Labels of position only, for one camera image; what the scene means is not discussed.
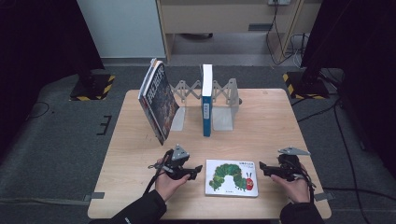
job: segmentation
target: yellow and black hazard tape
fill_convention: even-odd
[[[285,81],[286,87],[288,88],[290,97],[292,99],[297,98],[297,99],[326,99],[326,95],[321,95],[321,94],[299,94],[295,92],[295,89],[293,88],[290,78],[288,74],[283,74],[283,80]]]
[[[107,97],[108,92],[111,89],[111,85],[113,85],[114,78],[116,76],[110,76],[108,78],[108,82],[103,89],[103,93],[101,95],[96,95],[96,96],[86,96],[86,95],[80,95],[76,97],[70,97],[71,101],[90,101],[90,100],[104,100]]]

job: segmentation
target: black sleeve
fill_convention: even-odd
[[[109,224],[151,224],[157,222],[166,212],[166,204],[157,190],[143,195],[113,218]]]
[[[282,224],[324,224],[314,203],[289,203],[280,212]]]

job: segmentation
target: book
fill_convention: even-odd
[[[138,100],[156,137],[163,145],[179,106],[172,93],[162,61],[151,60]]]
[[[212,64],[203,64],[202,81],[202,117],[203,132],[205,137],[209,137],[212,131],[212,91],[213,91],[213,71]]]
[[[257,197],[253,161],[206,160],[206,196]]]

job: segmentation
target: book stand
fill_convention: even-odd
[[[180,80],[175,87],[172,85],[171,89],[174,95],[181,99],[181,103],[186,104],[187,96],[192,94],[196,99],[201,99],[202,84],[200,80],[189,87],[186,81]],[[218,97],[223,95],[225,97],[225,104],[217,103]],[[214,131],[232,131],[233,121],[236,112],[238,112],[241,100],[239,99],[236,79],[230,78],[228,83],[221,87],[220,84],[213,80],[212,90],[212,126]],[[186,114],[186,106],[181,106],[177,111],[172,122],[171,131],[182,131],[184,125],[184,117]]]

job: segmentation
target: blue book spine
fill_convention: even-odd
[[[204,136],[209,137],[212,131],[212,96],[202,97],[202,115],[204,119]]]

